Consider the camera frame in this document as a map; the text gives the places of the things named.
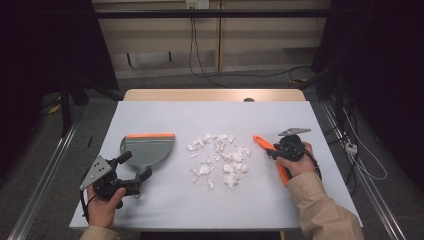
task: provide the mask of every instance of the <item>hand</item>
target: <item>hand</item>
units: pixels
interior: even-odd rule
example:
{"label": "hand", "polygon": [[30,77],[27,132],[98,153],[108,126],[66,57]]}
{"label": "hand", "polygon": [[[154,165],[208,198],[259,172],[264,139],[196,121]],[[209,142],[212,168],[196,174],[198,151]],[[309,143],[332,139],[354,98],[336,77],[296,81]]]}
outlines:
{"label": "hand", "polygon": [[88,203],[89,224],[97,227],[113,228],[113,220],[115,218],[116,206],[125,196],[125,188],[118,189],[112,198],[107,201],[96,196],[94,188],[90,185],[87,188],[88,199],[92,199]]}
{"label": "hand", "polygon": [[296,177],[297,175],[300,175],[302,173],[316,171],[315,165],[312,162],[315,161],[314,154],[312,153],[312,146],[307,142],[302,143],[305,145],[305,150],[311,153],[314,159],[310,159],[306,154],[304,154],[303,157],[297,162],[292,162],[282,157],[277,157],[276,159],[279,164],[283,165],[284,167],[290,170],[293,177]]}

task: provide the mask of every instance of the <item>dark background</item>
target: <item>dark background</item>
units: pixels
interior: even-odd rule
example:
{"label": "dark background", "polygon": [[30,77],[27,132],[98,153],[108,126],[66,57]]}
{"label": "dark background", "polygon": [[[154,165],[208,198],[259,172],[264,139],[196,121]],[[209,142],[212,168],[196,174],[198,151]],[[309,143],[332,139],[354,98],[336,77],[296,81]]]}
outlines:
{"label": "dark background", "polygon": [[1,175],[26,144],[42,97],[59,92],[63,79],[118,88],[97,19],[45,14],[78,11],[94,12],[91,1],[0,2]]}

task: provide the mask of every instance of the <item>metal rail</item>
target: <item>metal rail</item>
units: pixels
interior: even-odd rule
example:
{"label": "metal rail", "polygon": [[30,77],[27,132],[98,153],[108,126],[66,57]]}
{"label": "metal rail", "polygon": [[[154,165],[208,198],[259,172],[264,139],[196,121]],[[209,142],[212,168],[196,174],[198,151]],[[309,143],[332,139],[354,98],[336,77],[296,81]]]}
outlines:
{"label": "metal rail", "polygon": [[75,130],[77,128],[78,123],[80,122],[82,115],[84,113],[84,109],[81,112],[77,113],[77,117],[69,129],[68,133],[59,140],[59,143],[56,147],[53,156],[51,157],[46,170],[38,182],[37,187],[32,193],[30,199],[28,200],[24,210],[19,216],[15,226],[10,233],[8,240],[23,240],[27,237],[28,232],[34,222],[37,213],[43,204],[44,198],[50,189],[50,185],[53,182],[54,176],[56,175],[57,170],[59,169],[60,163],[66,153],[66,150],[69,147],[69,144],[72,141]]}
{"label": "metal rail", "polygon": [[[327,113],[328,120],[331,126],[334,128],[334,131],[337,137],[341,138],[343,135],[340,132],[340,130],[336,127],[337,122],[334,119],[335,112],[333,108],[330,106],[328,102],[327,103],[321,102],[321,104]],[[363,169],[366,169],[360,158],[358,158],[357,162],[358,164],[361,165]],[[394,215],[393,211],[388,206],[387,202],[384,200],[383,196],[381,195],[380,191],[378,190],[377,186],[375,185],[371,177],[369,177],[368,174],[358,169],[358,167],[356,166],[355,166],[355,171],[365,189],[365,192],[368,195],[368,198],[370,199],[372,205],[374,206],[374,209],[376,210],[378,216],[380,217],[382,224],[386,228],[386,231],[389,234],[390,239],[393,239],[393,240],[407,239],[406,235],[403,233],[403,230],[399,222],[396,219],[396,216]]]}
{"label": "metal rail", "polygon": [[8,18],[39,17],[39,18],[327,18],[331,16],[357,16],[360,8],[353,9],[281,9],[281,10],[251,10],[251,9],[206,9],[206,10],[97,10],[63,11],[38,10],[30,16],[25,13],[6,14]]}

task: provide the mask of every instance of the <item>beige sleeve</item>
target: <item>beige sleeve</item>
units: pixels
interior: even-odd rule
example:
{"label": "beige sleeve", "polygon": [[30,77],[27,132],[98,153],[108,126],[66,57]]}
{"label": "beige sleeve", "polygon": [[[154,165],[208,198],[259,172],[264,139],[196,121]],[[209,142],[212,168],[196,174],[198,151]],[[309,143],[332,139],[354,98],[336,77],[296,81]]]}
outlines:
{"label": "beige sleeve", "polygon": [[102,228],[89,225],[82,234],[80,240],[118,240],[119,235],[117,232],[108,228]]}
{"label": "beige sleeve", "polygon": [[364,239],[358,218],[327,195],[315,173],[294,177],[288,188],[306,239]]}

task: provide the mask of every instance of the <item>dustpan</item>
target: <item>dustpan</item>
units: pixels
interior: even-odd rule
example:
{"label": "dustpan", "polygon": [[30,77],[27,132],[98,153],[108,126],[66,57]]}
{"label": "dustpan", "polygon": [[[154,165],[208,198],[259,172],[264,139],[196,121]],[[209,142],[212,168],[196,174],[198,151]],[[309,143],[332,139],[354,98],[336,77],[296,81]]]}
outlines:
{"label": "dustpan", "polygon": [[169,155],[174,139],[173,133],[128,134],[122,139],[121,153],[131,151],[132,158],[127,163],[143,172]]}

